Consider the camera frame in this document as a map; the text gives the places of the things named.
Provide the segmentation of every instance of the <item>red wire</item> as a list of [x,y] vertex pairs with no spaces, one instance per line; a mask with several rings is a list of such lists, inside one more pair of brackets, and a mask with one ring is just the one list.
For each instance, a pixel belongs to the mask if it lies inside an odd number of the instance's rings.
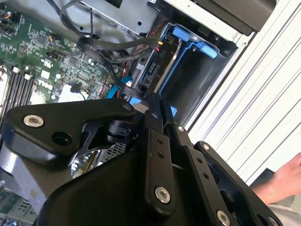
[[127,66],[128,66],[128,62],[126,62],[126,65],[125,65],[125,68],[123,69],[121,78],[123,78],[127,74]]
[[160,24],[160,25],[159,25],[152,33],[150,33],[150,35],[156,34],[156,33],[158,32],[158,29],[164,25],[164,22],[165,22],[165,21],[166,21],[166,19],[164,19],[164,20],[162,21],[162,23],[161,23],[161,24]]
[[102,86],[102,89],[101,89],[100,92],[99,92],[99,97],[100,97],[100,95],[103,93],[103,89],[104,89],[104,86],[105,86],[105,83],[106,83],[107,80],[108,80],[108,77],[106,77],[106,78],[104,79],[104,81],[103,81],[103,86]]

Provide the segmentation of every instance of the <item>metal plate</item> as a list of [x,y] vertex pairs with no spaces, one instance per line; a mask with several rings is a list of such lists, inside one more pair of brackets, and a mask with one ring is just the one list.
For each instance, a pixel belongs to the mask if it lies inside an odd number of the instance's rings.
[[147,0],[123,0],[120,8],[104,0],[86,0],[83,3],[136,34],[147,33],[158,14],[147,6]]

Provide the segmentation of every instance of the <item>silver screw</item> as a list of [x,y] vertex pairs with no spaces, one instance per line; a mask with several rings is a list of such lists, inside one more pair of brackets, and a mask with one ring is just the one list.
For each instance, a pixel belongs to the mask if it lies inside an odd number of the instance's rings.
[[273,217],[269,217],[270,222],[272,222],[273,226],[278,226],[278,223],[274,220]]
[[203,147],[206,151],[209,151],[209,150],[210,150],[210,148],[209,148],[209,146],[208,146],[207,144],[202,144],[202,147]]
[[220,222],[225,225],[225,226],[230,226],[230,220],[229,217],[221,210],[218,210],[217,213],[217,218],[220,220]]
[[39,128],[44,125],[44,121],[41,117],[32,114],[25,116],[23,122],[26,126],[34,127],[34,128]]
[[178,130],[181,132],[185,132],[185,129],[182,126],[178,126]]
[[164,187],[157,187],[155,190],[155,195],[156,195],[156,198],[164,204],[167,204],[170,202],[170,195]]
[[123,108],[130,111],[131,110],[131,107],[129,105],[123,105]]

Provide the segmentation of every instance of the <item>hole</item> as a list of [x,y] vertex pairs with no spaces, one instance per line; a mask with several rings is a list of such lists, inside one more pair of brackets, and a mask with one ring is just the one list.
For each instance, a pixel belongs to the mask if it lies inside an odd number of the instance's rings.
[[52,140],[60,146],[68,146],[72,143],[72,137],[65,132],[55,132],[52,135]]
[[225,217],[224,215],[221,215],[221,219],[222,219],[223,221],[226,221],[226,220],[227,220],[226,217]]
[[136,139],[138,138],[138,136],[139,136],[138,133],[134,133],[134,134],[132,134],[131,138],[132,138],[133,140],[136,140]]
[[159,193],[160,193],[160,195],[162,196],[163,199],[167,198],[167,194],[165,192],[160,191]]
[[263,226],[268,226],[267,221],[263,218],[262,215],[257,214],[257,218],[259,219],[259,221],[262,223]]
[[39,123],[39,120],[35,119],[35,118],[30,118],[29,122],[33,123],[33,124],[37,124]]
[[164,159],[164,155],[161,152],[158,152],[158,156],[159,158]]
[[204,176],[207,180],[209,180],[209,176],[208,176],[206,173],[203,173],[203,176]]
[[224,199],[228,211],[232,214],[235,211],[234,200],[232,199],[231,195],[227,191],[221,190],[220,193],[222,195],[222,199]]

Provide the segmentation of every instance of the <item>blue plastic latch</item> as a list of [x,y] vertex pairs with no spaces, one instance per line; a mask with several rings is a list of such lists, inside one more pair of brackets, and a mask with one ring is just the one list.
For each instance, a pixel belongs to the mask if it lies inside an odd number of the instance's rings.
[[138,98],[135,98],[135,97],[132,97],[132,98],[130,99],[130,104],[131,104],[131,105],[139,104],[140,102],[141,102],[141,100],[138,99]]
[[183,30],[181,27],[176,26],[174,27],[173,35],[182,39],[183,41],[189,41],[189,33]]
[[215,59],[217,57],[218,50],[212,48],[211,46],[208,46],[205,42],[201,41],[201,42],[197,43],[196,46],[199,47],[199,49],[203,53],[205,53],[212,59]]

